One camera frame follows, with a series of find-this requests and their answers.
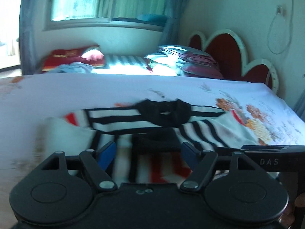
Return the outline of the red embroidered pillow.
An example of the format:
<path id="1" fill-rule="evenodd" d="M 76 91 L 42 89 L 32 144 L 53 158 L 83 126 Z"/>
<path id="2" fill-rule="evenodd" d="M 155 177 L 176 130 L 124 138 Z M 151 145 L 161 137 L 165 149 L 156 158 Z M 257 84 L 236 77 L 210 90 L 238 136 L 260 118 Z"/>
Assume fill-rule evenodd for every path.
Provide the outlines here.
<path id="1" fill-rule="evenodd" d="M 80 62 L 93 67 L 104 67 L 104 55 L 98 45 L 74 49 L 53 50 L 43 62 L 42 72 L 48 72 L 60 65 Z"/>

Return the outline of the red heart-shaped headboard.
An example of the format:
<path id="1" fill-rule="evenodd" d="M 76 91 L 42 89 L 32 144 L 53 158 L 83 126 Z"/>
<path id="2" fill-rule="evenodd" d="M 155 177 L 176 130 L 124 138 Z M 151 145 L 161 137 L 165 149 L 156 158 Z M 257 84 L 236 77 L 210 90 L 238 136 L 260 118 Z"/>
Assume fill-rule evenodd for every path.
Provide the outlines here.
<path id="1" fill-rule="evenodd" d="M 264 83 L 274 93 L 279 90 L 274 65 L 265 58 L 248 61 L 245 44 L 232 30 L 218 30 L 208 38 L 201 31 L 195 31 L 189 36 L 188 46 L 211 55 L 226 80 Z"/>

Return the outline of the far right blue curtain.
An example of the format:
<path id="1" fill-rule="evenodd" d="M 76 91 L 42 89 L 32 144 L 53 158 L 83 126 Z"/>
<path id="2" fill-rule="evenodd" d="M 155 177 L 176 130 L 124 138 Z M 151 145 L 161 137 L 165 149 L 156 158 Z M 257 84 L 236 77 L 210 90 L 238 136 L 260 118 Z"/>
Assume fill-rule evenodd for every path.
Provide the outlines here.
<path id="1" fill-rule="evenodd" d="M 296 102 L 294 112 L 305 122 L 305 91 L 303 91 Z"/>

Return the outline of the floral white bed sheet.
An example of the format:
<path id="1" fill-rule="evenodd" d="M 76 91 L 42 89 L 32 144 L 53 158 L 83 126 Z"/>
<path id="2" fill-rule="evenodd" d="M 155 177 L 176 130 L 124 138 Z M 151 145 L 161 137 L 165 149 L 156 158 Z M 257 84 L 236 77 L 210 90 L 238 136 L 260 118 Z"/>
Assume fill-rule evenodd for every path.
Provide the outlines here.
<path id="1" fill-rule="evenodd" d="M 10 190 L 41 162 L 37 128 L 45 118 L 144 99 L 232 105 L 264 143 L 304 145 L 304 122 L 262 83 L 67 73 L 1 79 L 1 228 L 16 223 L 9 205 Z"/>

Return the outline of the blue curtain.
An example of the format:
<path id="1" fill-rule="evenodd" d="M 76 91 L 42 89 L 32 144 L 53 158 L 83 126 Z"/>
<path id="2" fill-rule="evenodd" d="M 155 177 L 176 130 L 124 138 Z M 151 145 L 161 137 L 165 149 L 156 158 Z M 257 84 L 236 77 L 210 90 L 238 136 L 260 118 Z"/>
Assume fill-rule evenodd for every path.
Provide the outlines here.
<path id="1" fill-rule="evenodd" d="M 24 76 L 35 72 L 33 16 L 35 0 L 21 0 L 19 16 L 19 51 L 21 71 Z"/>
<path id="2" fill-rule="evenodd" d="M 177 44 L 180 19 L 190 0 L 166 0 L 166 24 L 159 45 Z"/>
<path id="3" fill-rule="evenodd" d="M 294 112 L 305 122 L 305 91 L 303 91 L 296 102 Z"/>

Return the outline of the light blue cloth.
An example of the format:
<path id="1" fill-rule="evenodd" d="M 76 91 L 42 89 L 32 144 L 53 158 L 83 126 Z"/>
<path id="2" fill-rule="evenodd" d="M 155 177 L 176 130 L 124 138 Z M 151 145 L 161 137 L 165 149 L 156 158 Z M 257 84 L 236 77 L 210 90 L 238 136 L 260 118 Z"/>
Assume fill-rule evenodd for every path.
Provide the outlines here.
<path id="1" fill-rule="evenodd" d="M 62 64 L 49 70 L 48 73 L 92 73 L 94 66 L 81 62 L 73 62 L 71 64 Z"/>

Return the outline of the aluminium sliding window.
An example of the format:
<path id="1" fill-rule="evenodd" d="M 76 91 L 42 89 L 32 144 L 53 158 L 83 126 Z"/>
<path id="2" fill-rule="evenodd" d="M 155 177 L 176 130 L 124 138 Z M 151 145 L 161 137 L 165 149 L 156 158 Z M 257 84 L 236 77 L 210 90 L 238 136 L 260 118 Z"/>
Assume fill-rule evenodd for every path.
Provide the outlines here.
<path id="1" fill-rule="evenodd" d="M 166 0 L 49 0 L 46 29 L 110 26 L 161 31 L 166 21 Z"/>

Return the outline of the folded maroon quilt stack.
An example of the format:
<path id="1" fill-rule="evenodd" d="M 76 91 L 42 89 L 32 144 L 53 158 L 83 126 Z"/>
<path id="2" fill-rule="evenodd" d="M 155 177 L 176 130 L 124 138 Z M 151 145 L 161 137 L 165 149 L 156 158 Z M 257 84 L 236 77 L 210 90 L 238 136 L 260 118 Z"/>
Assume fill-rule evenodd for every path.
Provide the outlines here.
<path id="1" fill-rule="evenodd" d="M 206 52 L 191 47 L 165 45 L 145 56 L 147 69 L 157 76 L 223 79 L 219 64 Z"/>

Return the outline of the striped grey white mattress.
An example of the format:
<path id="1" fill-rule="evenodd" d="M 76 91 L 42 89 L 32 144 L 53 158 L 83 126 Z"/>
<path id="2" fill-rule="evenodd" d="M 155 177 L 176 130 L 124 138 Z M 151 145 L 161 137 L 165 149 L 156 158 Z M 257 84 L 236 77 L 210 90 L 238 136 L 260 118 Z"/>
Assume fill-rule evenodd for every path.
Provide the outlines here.
<path id="1" fill-rule="evenodd" d="M 122 75 L 151 75 L 147 68 L 148 61 L 141 56 L 114 55 L 104 56 L 105 65 L 95 68 L 92 73 L 96 74 L 122 74 Z"/>

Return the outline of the striped knit children's sweater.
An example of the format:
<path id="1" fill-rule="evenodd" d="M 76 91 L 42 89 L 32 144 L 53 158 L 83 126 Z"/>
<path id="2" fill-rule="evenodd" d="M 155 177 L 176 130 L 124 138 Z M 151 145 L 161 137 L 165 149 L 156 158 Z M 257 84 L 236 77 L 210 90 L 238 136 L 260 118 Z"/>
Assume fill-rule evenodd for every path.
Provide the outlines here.
<path id="1" fill-rule="evenodd" d="M 194 106 L 182 100 L 143 100 L 131 106 L 82 109 L 44 126 L 44 156 L 78 155 L 116 144 L 116 182 L 174 182 L 190 170 L 179 153 L 184 142 L 197 150 L 258 145 L 234 110 Z"/>

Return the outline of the left blue curtain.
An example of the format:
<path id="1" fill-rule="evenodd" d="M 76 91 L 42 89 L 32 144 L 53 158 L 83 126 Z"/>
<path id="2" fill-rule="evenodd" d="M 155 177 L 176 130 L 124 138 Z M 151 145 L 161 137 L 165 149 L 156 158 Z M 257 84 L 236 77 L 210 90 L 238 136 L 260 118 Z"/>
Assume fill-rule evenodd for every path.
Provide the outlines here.
<path id="1" fill-rule="evenodd" d="M 35 72 L 33 16 L 35 0 L 21 0 L 19 16 L 19 51 L 21 71 L 24 76 Z"/>

